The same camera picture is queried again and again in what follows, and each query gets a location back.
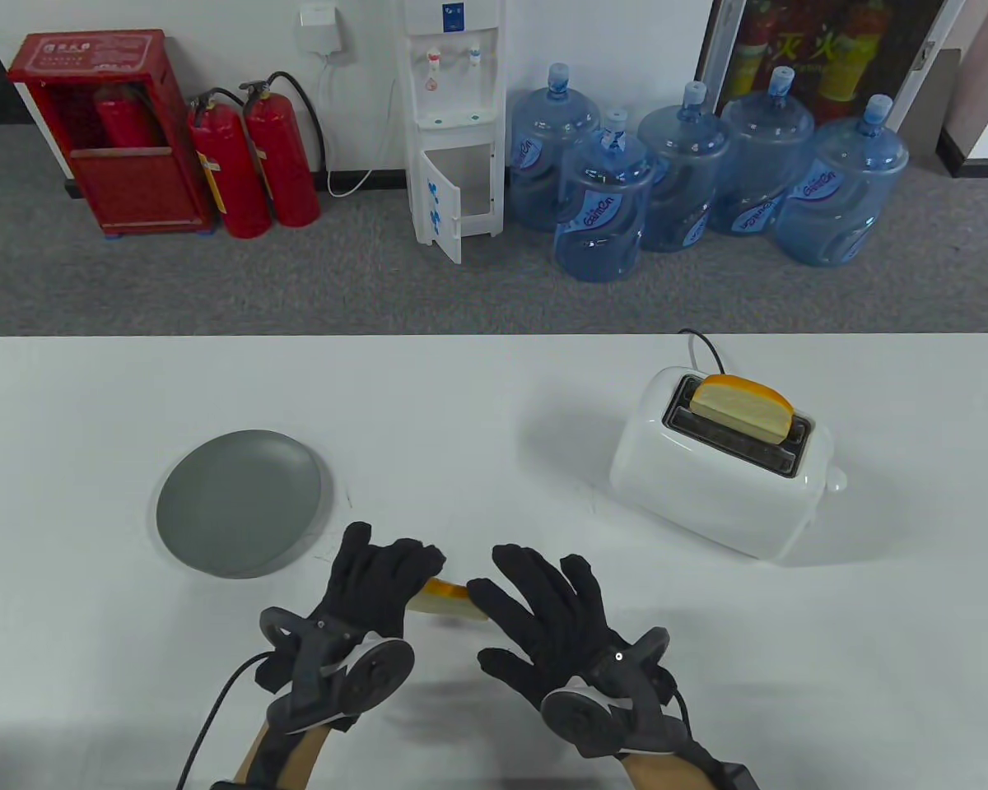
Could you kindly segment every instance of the water dispenser door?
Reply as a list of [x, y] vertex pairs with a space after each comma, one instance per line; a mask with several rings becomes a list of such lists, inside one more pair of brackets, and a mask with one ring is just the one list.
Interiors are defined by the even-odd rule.
[[431, 239], [454, 263], [461, 263], [461, 189], [446, 178], [422, 151], [427, 226]]

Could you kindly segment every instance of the red cabinet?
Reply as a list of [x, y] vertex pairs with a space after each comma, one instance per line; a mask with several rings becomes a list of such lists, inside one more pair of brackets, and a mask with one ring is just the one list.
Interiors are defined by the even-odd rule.
[[30, 90], [104, 233], [212, 229], [161, 30], [32, 34], [8, 76]]

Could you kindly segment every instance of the gray plate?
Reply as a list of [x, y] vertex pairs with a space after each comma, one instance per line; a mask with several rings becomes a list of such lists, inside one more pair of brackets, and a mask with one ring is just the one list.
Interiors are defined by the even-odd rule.
[[223, 579], [284, 568], [316, 537], [319, 463], [288, 436], [238, 431], [202, 444], [162, 486], [158, 535], [168, 551]]

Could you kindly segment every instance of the red fire extinguisher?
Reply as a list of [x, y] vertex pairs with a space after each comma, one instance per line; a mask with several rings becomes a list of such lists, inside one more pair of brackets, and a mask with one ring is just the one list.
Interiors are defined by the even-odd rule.
[[318, 133], [319, 153], [324, 161], [325, 145], [318, 118], [307, 94], [292, 75], [274, 72], [267, 80], [242, 83], [241, 89], [249, 91], [242, 115], [245, 116], [249, 138], [253, 140], [260, 168], [268, 182], [278, 221], [286, 227], [303, 227], [316, 221], [322, 208], [307, 165], [293, 102], [284, 95], [271, 92], [271, 83], [278, 77], [293, 83], [305, 102]]
[[96, 112], [115, 148], [164, 146], [164, 135], [143, 95], [129, 86], [103, 86], [95, 93]]
[[194, 99], [189, 114], [193, 147], [201, 159], [227, 233], [235, 239], [256, 238], [272, 224], [267, 195], [238, 110], [216, 102], [216, 94], [228, 95], [241, 105], [237, 95], [221, 87]]

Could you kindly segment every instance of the toaster slot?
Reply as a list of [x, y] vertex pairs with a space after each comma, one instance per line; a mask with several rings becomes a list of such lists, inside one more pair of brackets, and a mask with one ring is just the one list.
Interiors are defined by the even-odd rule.
[[701, 383], [702, 379], [698, 376], [689, 375], [681, 379], [663, 417], [663, 425], [781, 477], [794, 477], [798, 474], [802, 452], [813, 433], [813, 422], [795, 414], [790, 433], [783, 443], [765, 443], [691, 411], [692, 396]]

